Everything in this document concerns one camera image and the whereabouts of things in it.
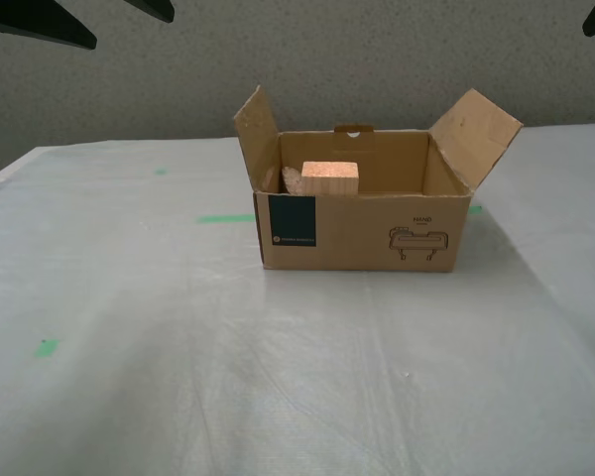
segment table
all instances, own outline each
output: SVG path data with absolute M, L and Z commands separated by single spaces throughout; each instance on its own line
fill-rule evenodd
M 0 475 L 595 476 L 595 125 L 525 129 L 474 204 L 452 274 L 265 272 L 235 139 L 34 150 Z

